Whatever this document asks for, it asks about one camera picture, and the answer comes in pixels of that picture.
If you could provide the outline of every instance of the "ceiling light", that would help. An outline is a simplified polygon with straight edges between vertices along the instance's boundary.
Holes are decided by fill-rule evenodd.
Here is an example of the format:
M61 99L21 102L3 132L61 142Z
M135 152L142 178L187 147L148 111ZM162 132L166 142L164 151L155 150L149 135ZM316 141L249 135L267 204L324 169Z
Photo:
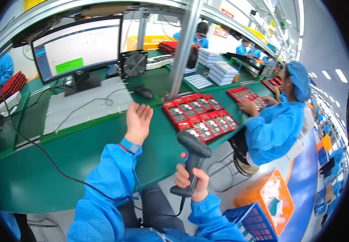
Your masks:
M329 80L331 79L331 77L329 76L329 74L325 70L323 70L322 73L325 75L325 77L327 79L329 79Z
M301 51L302 49L302 38L298 39L298 51Z
M336 73L337 73L337 75L339 75L339 77L342 80L342 82L348 83L348 81L346 80L343 72L340 69L336 69Z
M303 0L298 0L298 6L300 7L300 35L303 36Z

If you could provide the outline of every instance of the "green label on screen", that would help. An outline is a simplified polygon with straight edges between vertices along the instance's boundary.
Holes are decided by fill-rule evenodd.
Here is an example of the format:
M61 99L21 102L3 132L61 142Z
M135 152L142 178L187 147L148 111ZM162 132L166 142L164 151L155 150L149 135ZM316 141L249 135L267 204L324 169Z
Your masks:
M70 60L59 65L56 65L56 73L60 74L75 68L79 68L83 66L83 57L77 58L75 60Z

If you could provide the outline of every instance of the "blue floor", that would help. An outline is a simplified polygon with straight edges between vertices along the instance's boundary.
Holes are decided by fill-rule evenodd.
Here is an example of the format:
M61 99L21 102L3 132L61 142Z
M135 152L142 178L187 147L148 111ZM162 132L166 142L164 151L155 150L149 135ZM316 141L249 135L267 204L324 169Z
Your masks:
M306 135L305 150L294 159L288 188L294 212L279 236L280 242L301 241L312 215L317 193L317 147L314 130Z

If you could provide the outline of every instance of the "orange crate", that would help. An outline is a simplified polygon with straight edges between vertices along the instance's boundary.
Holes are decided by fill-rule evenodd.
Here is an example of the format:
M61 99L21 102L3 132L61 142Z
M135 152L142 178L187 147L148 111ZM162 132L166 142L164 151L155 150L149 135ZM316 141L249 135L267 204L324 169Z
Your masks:
M280 181L279 197L277 197L277 199L279 201L283 200L283 207L282 207L283 213L281 215L281 218L285 219L285 222L279 223L277 227L275 227L272 221L272 217L269 212L269 209L267 208L265 201L262 199L262 196L260 195L260 191L266 185L266 183L268 181L273 181L273 180ZM291 198L288 187L285 181L283 180L283 177L278 169L275 169L272 172L258 178L249 187L239 192L238 195L233 200L233 204L236 208L246 206L254 202L259 203L260 207L264 211L267 219L269 220L277 236L281 235L282 231L285 229L286 225L288 224L291 215L293 214L294 203L293 203L293 199Z

